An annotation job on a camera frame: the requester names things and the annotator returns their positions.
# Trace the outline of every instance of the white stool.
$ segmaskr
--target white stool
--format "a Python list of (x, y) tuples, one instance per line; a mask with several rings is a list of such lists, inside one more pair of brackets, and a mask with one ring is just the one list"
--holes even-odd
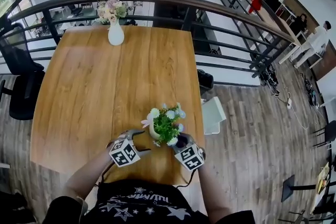
[(219, 123), (226, 119), (222, 104), (218, 97), (213, 97), (202, 104), (204, 134), (218, 134)]

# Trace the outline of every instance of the red object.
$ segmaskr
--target red object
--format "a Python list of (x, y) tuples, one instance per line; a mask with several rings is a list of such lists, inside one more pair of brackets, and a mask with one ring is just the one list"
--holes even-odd
[(251, 7), (248, 11), (248, 13), (252, 13), (254, 10), (260, 10), (261, 9), (261, 0), (251, 0)]

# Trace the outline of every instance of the wooden floor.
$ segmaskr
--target wooden floor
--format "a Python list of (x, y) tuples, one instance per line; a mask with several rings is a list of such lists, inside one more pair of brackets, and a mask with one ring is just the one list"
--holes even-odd
[[(278, 223), (278, 217), (290, 219), (288, 211), (309, 209), (313, 191), (297, 191), (281, 203), (282, 182), (295, 174), (296, 184), (315, 184), (320, 167), (326, 164), (325, 147), (312, 148), (316, 139), (310, 133), (325, 125), (324, 118), (310, 109), (300, 72), (289, 62), (276, 65), (280, 97), (290, 91), (293, 110), (272, 97), (267, 87), (240, 88), (215, 86), (203, 96), (218, 96), (227, 120), (220, 133), (206, 136), (207, 162), (225, 189), (233, 211), (251, 209), (256, 223)], [(14, 76), (0, 76), (11, 88)], [(10, 184), (26, 197), (41, 222), (49, 203), (59, 195), (69, 175), (60, 175), (29, 161), (31, 121), (9, 117), (9, 97), (0, 104), (0, 162), (11, 164)], [(194, 209), (200, 207), (200, 188), (194, 184), (183, 190)]]

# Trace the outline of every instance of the wooden handrail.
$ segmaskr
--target wooden handrail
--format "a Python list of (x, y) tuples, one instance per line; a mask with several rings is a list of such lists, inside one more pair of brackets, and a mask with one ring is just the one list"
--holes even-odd
[[(51, 9), (55, 7), (67, 6), (70, 4), (79, 4), (85, 2), (95, 2), (95, 1), (103, 1), (103, 0), (49, 0), (35, 6), (32, 6), (28, 9), (23, 10), (11, 17), (11, 21), (16, 21), (22, 19), (24, 17), (30, 16), (32, 14), (36, 14), (42, 12), (46, 9)], [(205, 10), (207, 12), (212, 12), (216, 14), (220, 14), (229, 18), (233, 18), (236, 20), (240, 20), (242, 22), (248, 23), (250, 25), (261, 28), (265, 31), (268, 31), (274, 35), (281, 37), (286, 41), (293, 42), (292, 38), (278, 29), (274, 29), (270, 27), (268, 24), (261, 22), (259, 20), (254, 19), (252, 16), (238, 13), (235, 10), (224, 7), (223, 5), (219, 5), (213, 2), (205, 1), (205, 0), (121, 0), (121, 1), (143, 1), (143, 2), (155, 2), (155, 3), (166, 3), (170, 5), (176, 5), (178, 3), (179, 6), (187, 6), (187, 7), (195, 7), (197, 9)]]

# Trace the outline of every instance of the person in black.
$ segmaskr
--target person in black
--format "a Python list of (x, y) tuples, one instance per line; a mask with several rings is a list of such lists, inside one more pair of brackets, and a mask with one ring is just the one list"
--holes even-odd
[(307, 27), (307, 16), (306, 14), (302, 13), (301, 16), (296, 17), (292, 20), (290, 24), (290, 29), (292, 29), (294, 35), (300, 33), (300, 31), (304, 31)]
[(53, 200), (43, 224), (51, 223), (244, 223), (255, 224), (252, 211), (232, 213), (226, 194), (206, 164), (198, 169), (208, 217), (194, 212), (174, 186), (125, 179), (101, 183), (95, 207), (83, 214), (83, 200), (111, 163), (113, 143), (81, 169), (64, 186), (62, 196)]

